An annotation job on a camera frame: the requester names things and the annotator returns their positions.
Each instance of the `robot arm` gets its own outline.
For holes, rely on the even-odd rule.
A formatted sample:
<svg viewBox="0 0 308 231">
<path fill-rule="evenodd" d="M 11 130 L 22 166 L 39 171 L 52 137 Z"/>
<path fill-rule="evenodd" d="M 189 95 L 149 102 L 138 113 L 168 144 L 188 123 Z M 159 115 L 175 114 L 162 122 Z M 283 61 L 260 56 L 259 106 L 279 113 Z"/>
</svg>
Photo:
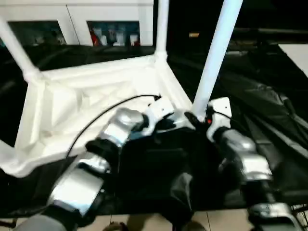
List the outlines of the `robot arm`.
<svg viewBox="0 0 308 231">
<path fill-rule="evenodd" d="M 209 103 L 211 124 L 207 137 L 217 144 L 226 164 L 236 169 L 240 189 L 247 204 L 249 221 L 256 230 L 303 230 L 287 204 L 276 200 L 273 176 L 265 157 L 258 154 L 255 143 L 230 128 L 231 111 L 228 98 Z"/>
<path fill-rule="evenodd" d="M 56 182 L 47 209 L 18 226 L 17 231 L 73 231 L 92 223 L 103 202 L 104 174 L 118 170 L 119 155 L 128 139 L 151 135 L 158 121 L 174 112 L 166 98 L 152 103 L 145 113 L 119 108 L 95 140 L 86 144 Z"/>
</svg>

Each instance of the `black fabric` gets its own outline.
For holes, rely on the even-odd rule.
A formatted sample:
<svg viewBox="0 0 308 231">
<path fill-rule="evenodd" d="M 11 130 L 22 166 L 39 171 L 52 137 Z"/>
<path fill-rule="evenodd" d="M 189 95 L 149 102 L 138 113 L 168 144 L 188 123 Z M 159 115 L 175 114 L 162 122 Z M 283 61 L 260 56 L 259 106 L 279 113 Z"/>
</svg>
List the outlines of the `black fabric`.
<svg viewBox="0 0 308 231">
<path fill-rule="evenodd" d="M 151 54 L 154 49 L 61 46 L 26 51 L 36 66 L 49 70 L 136 57 Z M 0 53 L 1 72 L 9 73 L 0 80 L 0 123 L 7 128 L 1 130 L 0 138 L 13 146 L 26 83 L 6 50 Z M 169 54 L 168 63 L 191 100 L 205 59 L 205 53 Z M 290 204 L 304 204 L 308 200 L 308 111 L 303 103 L 307 89 L 308 78 L 302 71 L 278 47 L 265 46 L 248 54 L 227 54 L 212 94 L 213 99 L 230 98 L 232 127 L 257 143 L 258 151 L 269 161 L 282 200 Z M 188 217 L 189 210 L 244 207 L 236 183 L 227 175 L 217 174 L 221 156 L 206 140 L 202 129 L 198 132 L 194 134 L 195 143 L 189 131 L 183 131 L 168 138 L 146 140 L 138 144 L 135 153 L 124 154 L 117 185 L 119 198 L 111 197 L 100 213 L 163 213 L 164 208 L 170 214 L 168 209 L 178 208 L 183 211 L 181 214 L 187 212 Z M 0 216 L 22 217 L 44 206 L 61 163 L 40 166 L 24 179 L 1 173 L 0 193 L 5 200 L 1 201 Z"/>
</svg>

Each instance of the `floor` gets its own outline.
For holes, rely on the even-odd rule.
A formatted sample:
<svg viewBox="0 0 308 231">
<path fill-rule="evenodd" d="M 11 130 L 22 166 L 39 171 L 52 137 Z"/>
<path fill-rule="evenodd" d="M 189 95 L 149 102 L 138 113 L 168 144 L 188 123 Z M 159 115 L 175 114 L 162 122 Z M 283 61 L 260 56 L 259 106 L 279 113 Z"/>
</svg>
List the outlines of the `floor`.
<svg viewBox="0 0 308 231">
<path fill-rule="evenodd" d="M 20 218 L 17 225 L 24 221 Z M 206 231 L 249 231 L 251 225 L 246 219 L 246 210 L 221 210 L 211 212 L 196 212 L 193 221 L 197 221 Z M 113 215 L 111 221 L 124 222 L 129 231 L 172 231 L 172 225 L 159 214 L 144 215 Z M 99 216 L 95 222 L 80 231 L 102 231 L 110 223 L 110 216 Z M 9 228 L 0 227 L 0 231 L 9 231 Z"/>
</svg>

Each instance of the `black cable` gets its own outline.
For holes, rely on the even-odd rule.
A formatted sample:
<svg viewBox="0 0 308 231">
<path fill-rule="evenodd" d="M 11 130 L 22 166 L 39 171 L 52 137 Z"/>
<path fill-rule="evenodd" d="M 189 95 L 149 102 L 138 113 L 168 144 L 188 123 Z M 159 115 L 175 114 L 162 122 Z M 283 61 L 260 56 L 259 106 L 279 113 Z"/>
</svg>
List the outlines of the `black cable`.
<svg viewBox="0 0 308 231">
<path fill-rule="evenodd" d="M 229 120 L 235 122 L 243 131 L 248 132 L 247 129 L 246 129 L 243 125 L 241 125 L 239 121 L 233 119 L 232 117 L 230 117 L 230 116 L 228 116 L 228 115 L 226 115 L 226 114 L 223 114 L 223 113 L 221 113 L 221 112 L 215 111 L 214 109 L 210 109 L 210 110 L 211 110 L 211 112 L 213 112 L 213 113 L 220 114 L 220 115 L 222 115 L 222 116 L 228 118 Z"/>
<path fill-rule="evenodd" d="M 67 150 L 66 152 L 66 156 L 65 156 L 65 160 L 69 157 L 74 145 L 76 144 L 77 140 L 79 139 L 79 137 L 85 132 L 86 129 L 88 129 L 97 119 L 99 119 L 102 115 L 104 115 L 105 113 L 109 112 L 110 110 L 114 109 L 115 107 L 123 104 L 123 103 L 126 103 L 127 101 L 130 101 L 130 100 L 133 100 L 133 99 L 136 99 L 136 98 L 140 98 L 140 97 L 146 97 L 146 96 L 152 96 L 154 97 L 155 100 L 159 99 L 161 96 L 158 96 L 158 95 L 153 95 L 153 94 L 143 94 L 143 95 L 136 95 L 136 96 L 133 96 L 133 97 L 130 97 L 130 98 L 127 98 L 125 100 L 122 100 L 110 107 L 108 107 L 107 109 L 103 110 L 101 113 L 99 113 L 93 120 L 91 120 L 75 137 L 74 141 L 72 142 L 71 146 L 69 147 L 69 149 Z M 62 170 L 64 168 L 64 164 L 65 164 L 65 161 L 62 165 L 62 167 L 60 168 L 60 171 L 59 171 L 59 175 L 62 173 Z"/>
</svg>

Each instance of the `white cabinet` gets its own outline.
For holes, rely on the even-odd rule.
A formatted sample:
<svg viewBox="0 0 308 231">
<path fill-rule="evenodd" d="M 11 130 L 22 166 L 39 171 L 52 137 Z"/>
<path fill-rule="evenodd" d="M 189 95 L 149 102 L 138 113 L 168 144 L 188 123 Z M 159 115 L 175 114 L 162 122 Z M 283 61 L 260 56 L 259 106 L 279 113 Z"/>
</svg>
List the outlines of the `white cabinet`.
<svg viewBox="0 0 308 231">
<path fill-rule="evenodd" d="M 67 6 L 81 45 L 93 46 L 108 42 L 121 46 L 127 40 L 133 44 L 153 44 L 153 6 L 130 5 L 83 5 Z"/>
<path fill-rule="evenodd" d="M 1 6 L 0 15 L 23 45 L 79 44 L 65 5 Z"/>
<path fill-rule="evenodd" d="M 152 0 L 15 0 L 0 6 L 0 16 L 22 45 L 153 44 Z"/>
</svg>

